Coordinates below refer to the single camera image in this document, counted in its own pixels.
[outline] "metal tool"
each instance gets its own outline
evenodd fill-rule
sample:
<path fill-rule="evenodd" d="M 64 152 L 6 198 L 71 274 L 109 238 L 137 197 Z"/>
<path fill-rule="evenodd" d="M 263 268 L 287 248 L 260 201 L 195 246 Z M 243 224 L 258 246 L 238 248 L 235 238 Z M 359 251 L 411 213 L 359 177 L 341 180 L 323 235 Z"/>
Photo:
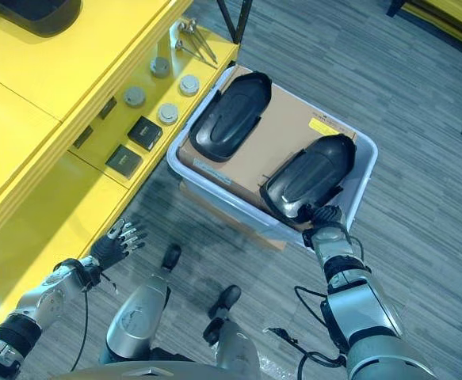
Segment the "metal tool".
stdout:
<path fill-rule="evenodd" d="M 181 41 L 181 40 L 176 41 L 176 45 L 174 45 L 174 47 L 176 48 L 176 50 L 178 50 L 178 51 L 186 51 L 190 55 L 192 55 L 192 56 L 196 57 L 197 59 L 199 59 L 200 61 L 206 63 L 208 66 L 213 67 L 214 69 L 218 69 L 217 66 L 215 66 L 212 63 L 208 62 L 204 57 L 201 57 L 197 53 L 194 53 L 193 51 L 187 49 L 183 45 L 183 41 Z"/>
<path fill-rule="evenodd" d="M 190 38 L 190 42 L 192 43 L 192 46 L 195 49 L 195 53 L 197 53 L 202 59 L 204 59 L 204 56 L 199 51 L 199 40 L 196 40 L 195 36 L 193 34 L 190 34 L 188 29 L 189 26 L 186 24 L 186 22 L 182 21 L 178 24 L 178 30 L 181 33 L 185 34 L 188 38 Z"/>
<path fill-rule="evenodd" d="M 208 53 L 208 55 L 211 57 L 214 63 L 218 64 L 218 61 L 216 60 L 216 55 L 213 52 L 213 50 L 209 47 L 208 43 L 206 42 L 206 39 L 202 36 L 200 33 L 200 30 L 197 29 L 197 21 L 195 18 L 191 19 L 189 22 L 189 26 L 186 29 L 187 33 L 194 36 L 202 45 L 202 47 L 205 49 L 205 51 Z"/>

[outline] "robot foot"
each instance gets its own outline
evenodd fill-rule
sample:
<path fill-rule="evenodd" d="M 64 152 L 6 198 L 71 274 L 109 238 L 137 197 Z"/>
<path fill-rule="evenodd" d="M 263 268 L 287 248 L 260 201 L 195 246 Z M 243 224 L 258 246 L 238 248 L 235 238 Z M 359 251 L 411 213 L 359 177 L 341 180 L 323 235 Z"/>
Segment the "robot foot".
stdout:
<path fill-rule="evenodd" d="M 171 244 L 164 254 L 162 268 L 171 272 L 181 256 L 181 247 L 178 244 Z"/>
<path fill-rule="evenodd" d="M 239 286 L 230 285 L 225 291 L 220 293 L 220 296 L 216 300 L 215 304 L 209 309 L 209 319 L 213 319 L 215 317 L 218 309 L 230 310 L 231 307 L 239 300 L 239 297 L 241 297 L 241 289 Z"/>

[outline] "black box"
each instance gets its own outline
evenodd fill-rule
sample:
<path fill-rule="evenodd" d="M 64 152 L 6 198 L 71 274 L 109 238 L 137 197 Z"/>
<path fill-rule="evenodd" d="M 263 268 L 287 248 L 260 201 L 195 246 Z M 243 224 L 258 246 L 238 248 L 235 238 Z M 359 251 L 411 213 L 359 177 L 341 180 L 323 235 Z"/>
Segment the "black box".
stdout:
<path fill-rule="evenodd" d="M 141 156 L 126 146 L 119 145 L 105 164 L 130 179 L 141 162 Z"/>
<path fill-rule="evenodd" d="M 128 137 L 134 142 L 141 145 L 147 151 L 153 149 L 158 139 L 162 136 L 162 129 L 157 124 L 141 116 L 136 121 L 134 127 L 128 133 Z"/>

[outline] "yellow shelf edge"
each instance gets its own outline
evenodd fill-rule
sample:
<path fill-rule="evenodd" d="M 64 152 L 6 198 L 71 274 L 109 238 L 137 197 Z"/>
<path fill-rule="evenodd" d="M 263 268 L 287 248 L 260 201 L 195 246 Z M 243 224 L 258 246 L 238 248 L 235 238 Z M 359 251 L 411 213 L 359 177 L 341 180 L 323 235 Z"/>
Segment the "yellow shelf edge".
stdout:
<path fill-rule="evenodd" d="M 12 215 L 42 177 L 61 158 L 67 148 L 98 114 L 110 93 L 134 70 L 141 55 L 152 48 L 189 6 L 190 0 L 172 0 L 148 27 L 128 46 L 114 65 L 82 100 L 64 122 L 54 130 L 48 141 L 0 194 L 0 228 Z"/>

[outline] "black foot cover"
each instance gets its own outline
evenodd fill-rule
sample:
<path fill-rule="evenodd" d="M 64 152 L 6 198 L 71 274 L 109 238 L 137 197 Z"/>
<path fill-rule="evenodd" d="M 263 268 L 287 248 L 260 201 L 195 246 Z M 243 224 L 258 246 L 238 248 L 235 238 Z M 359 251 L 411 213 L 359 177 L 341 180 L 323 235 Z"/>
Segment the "black foot cover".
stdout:
<path fill-rule="evenodd" d="M 225 291 L 220 293 L 220 296 L 216 300 L 215 304 L 208 311 L 209 319 L 213 319 L 216 311 L 222 307 L 230 310 L 231 307 L 239 300 L 239 297 L 241 297 L 241 289 L 239 286 L 230 285 Z"/>
<path fill-rule="evenodd" d="M 178 244 L 171 244 L 166 250 L 164 259 L 162 260 L 162 268 L 167 269 L 171 272 L 181 256 L 181 247 Z"/>
<path fill-rule="evenodd" d="M 209 322 L 208 327 L 202 333 L 204 340 L 206 340 L 210 346 L 218 342 L 218 339 L 220 338 L 220 329 L 222 328 L 223 323 L 222 318 L 215 318 Z"/>

